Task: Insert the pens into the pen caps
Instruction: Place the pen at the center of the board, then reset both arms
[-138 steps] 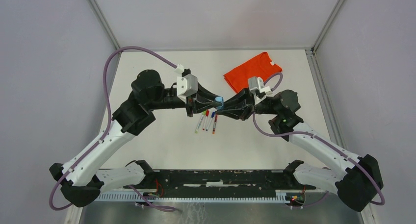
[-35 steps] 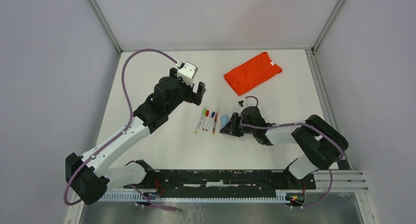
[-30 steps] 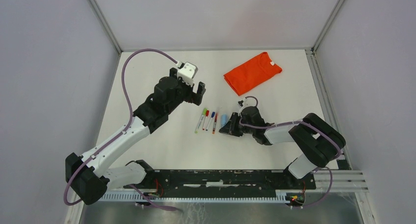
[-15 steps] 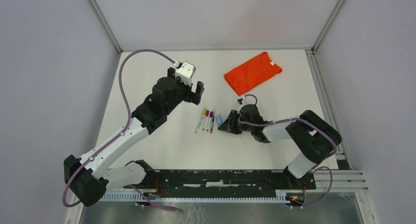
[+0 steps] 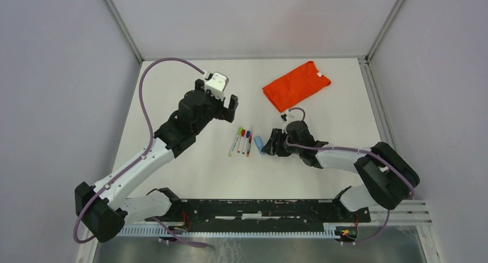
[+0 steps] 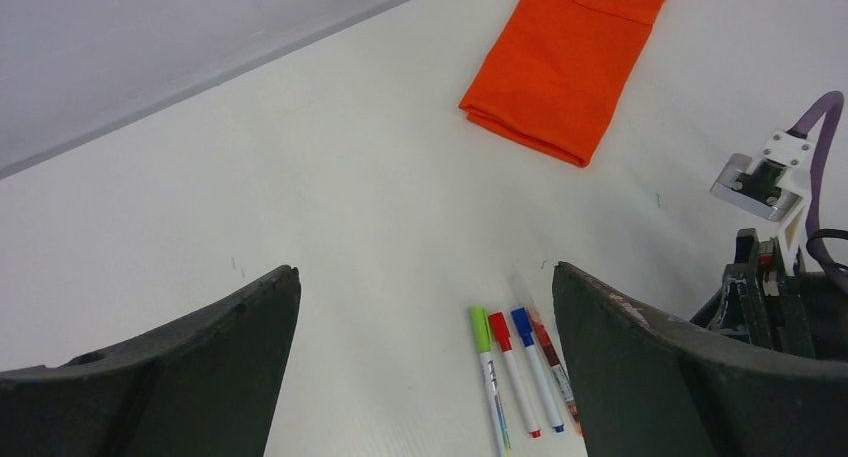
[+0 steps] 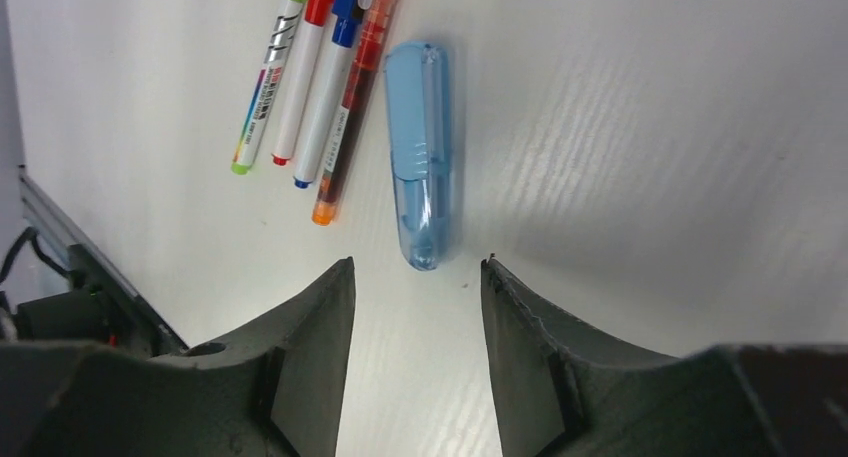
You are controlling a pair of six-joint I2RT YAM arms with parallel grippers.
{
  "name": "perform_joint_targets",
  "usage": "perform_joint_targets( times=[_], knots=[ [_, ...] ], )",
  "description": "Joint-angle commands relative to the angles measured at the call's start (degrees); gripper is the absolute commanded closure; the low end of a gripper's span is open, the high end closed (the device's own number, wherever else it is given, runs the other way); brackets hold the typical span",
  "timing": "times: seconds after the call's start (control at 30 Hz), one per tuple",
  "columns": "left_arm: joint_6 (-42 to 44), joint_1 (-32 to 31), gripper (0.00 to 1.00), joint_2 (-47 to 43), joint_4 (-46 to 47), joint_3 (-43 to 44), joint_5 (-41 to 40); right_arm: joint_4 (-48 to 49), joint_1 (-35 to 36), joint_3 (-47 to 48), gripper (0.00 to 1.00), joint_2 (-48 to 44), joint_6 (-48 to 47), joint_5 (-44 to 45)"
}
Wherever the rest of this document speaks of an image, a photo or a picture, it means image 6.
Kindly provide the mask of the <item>small red pen cap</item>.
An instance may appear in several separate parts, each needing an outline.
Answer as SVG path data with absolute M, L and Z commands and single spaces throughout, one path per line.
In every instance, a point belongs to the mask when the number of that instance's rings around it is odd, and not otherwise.
M 502 312 L 495 312 L 488 315 L 489 328 L 493 337 L 493 341 L 498 348 L 503 352 L 510 352 L 512 347 L 511 334 Z

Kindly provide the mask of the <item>clear pen cap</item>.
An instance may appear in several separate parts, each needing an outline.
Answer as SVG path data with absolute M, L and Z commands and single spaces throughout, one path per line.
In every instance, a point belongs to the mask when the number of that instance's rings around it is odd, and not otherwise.
M 517 305 L 525 308 L 528 313 L 534 312 L 535 302 L 522 276 L 518 273 L 510 273 L 507 277 L 507 283 Z

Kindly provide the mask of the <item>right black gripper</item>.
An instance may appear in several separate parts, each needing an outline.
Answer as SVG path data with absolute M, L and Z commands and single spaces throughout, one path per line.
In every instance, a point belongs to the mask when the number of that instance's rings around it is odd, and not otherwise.
M 719 289 L 690 322 L 757 347 L 845 362 L 847 295 L 826 274 L 806 271 L 801 258 L 794 271 L 784 270 L 775 238 L 741 229 Z

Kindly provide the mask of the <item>red orange pen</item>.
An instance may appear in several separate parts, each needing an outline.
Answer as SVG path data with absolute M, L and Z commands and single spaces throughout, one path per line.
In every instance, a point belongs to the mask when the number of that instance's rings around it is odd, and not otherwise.
M 528 307 L 527 313 L 536 338 L 540 343 L 542 353 L 551 370 L 554 382 L 557 385 L 559 393 L 574 423 L 575 430 L 580 437 L 583 437 L 584 432 L 566 367 L 560 358 L 554 346 L 553 339 L 547 332 L 537 310 L 534 307 Z

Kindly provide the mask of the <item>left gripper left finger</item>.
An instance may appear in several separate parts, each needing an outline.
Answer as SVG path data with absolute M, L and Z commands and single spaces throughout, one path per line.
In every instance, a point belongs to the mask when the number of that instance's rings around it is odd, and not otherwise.
M 5 456 L 260 456 L 301 284 L 283 265 L 233 294 L 59 367 L 1 375 Z

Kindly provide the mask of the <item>thin green-tip pen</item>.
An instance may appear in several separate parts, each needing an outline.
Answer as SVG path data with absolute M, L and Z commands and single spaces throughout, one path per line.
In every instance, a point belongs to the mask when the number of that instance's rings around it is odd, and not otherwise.
M 494 361 L 490 352 L 481 352 L 479 360 L 484 380 L 486 400 L 489 407 L 490 420 L 495 434 L 497 455 L 510 457 L 512 455 L 510 439 L 506 427 L 502 403 L 497 386 Z

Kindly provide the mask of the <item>blue marker cap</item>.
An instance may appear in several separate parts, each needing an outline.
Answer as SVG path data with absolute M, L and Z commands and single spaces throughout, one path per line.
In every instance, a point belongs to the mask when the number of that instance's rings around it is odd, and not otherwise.
M 522 341 L 522 344 L 525 347 L 534 346 L 535 341 L 533 338 L 533 326 L 526 308 L 515 308 L 510 312 L 510 315 L 512 317 L 513 325 L 516 329 L 516 332 Z

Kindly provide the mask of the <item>thin clear red-tip pen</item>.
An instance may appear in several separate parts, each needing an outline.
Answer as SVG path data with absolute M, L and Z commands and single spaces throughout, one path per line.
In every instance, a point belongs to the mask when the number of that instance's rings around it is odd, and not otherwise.
M 524 381 L 518 368 L 514 352 L 503 350 L 502 356 L 509 375 L 514 396 L 518 405 L 519 413 L 524 424 L 525 431 L 533 438 L 541 437 L 541 428 L 536 418 L 534 409 L 530 403 Z

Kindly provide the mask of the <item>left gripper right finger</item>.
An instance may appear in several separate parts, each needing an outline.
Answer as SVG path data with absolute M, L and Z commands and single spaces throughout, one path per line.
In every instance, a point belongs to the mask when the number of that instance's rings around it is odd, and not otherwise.
M 847 366 L 710 332 L 574 265 L 559 340 L 591 456 L 843 456 Z

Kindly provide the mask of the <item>green pen cap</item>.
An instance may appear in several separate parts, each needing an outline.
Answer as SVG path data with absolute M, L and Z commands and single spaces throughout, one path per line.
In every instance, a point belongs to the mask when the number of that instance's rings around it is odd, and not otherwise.
M 482 306 L 471 306 L 468 309 L 473 339 L 478 353 L 491 351 L 492 337 L 489 328 L 488 312 Z

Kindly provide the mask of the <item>thin blue-tip pen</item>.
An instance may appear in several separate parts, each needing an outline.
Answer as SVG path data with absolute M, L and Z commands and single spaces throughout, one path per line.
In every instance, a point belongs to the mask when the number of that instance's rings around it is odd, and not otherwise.
M 548 384 L 537 347 L 535 344 L 527 345 L 525 351 L 548 423 L 555 433 L 564 433 L 565 422 Z

